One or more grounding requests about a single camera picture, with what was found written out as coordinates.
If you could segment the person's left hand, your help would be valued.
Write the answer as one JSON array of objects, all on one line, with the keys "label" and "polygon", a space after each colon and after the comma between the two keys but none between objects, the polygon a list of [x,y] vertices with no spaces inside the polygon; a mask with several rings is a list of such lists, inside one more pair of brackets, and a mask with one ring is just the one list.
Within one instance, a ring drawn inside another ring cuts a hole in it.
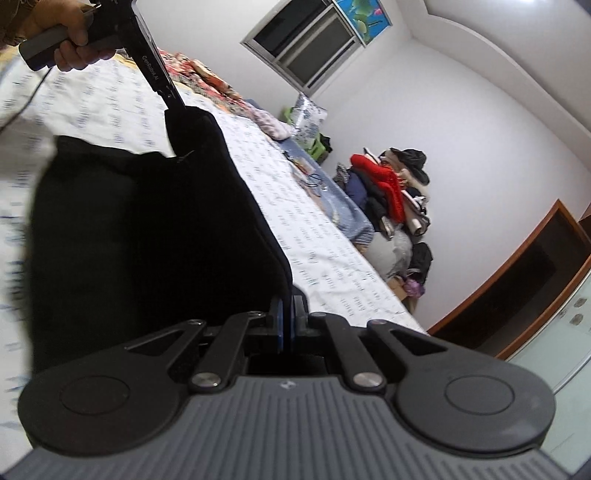
[{"label": "person's left hand", "polygon": [[85,6],[79,1],[38,1],[16,30],[17,35],[30,39],[54,26],[64,26],[68,31],[68,39],[54,50],[55,66],[62,72],[83,70],[115,54],[112,49],[97,50],[88,45],[84,9]]}]

